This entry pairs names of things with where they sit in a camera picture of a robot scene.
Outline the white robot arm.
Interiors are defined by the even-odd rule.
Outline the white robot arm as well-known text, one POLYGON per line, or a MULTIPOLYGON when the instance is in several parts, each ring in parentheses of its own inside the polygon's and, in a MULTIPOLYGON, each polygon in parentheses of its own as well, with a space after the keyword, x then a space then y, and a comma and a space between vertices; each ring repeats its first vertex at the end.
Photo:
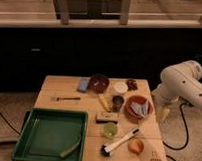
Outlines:
POLYGON ((180 97, 202 111, 202 66, 199 62, 188 60, 170 65, 161 72, 161 81, 152 92, 155 102, 155 116, 162 122, 169 114, 168 106, 180 97))

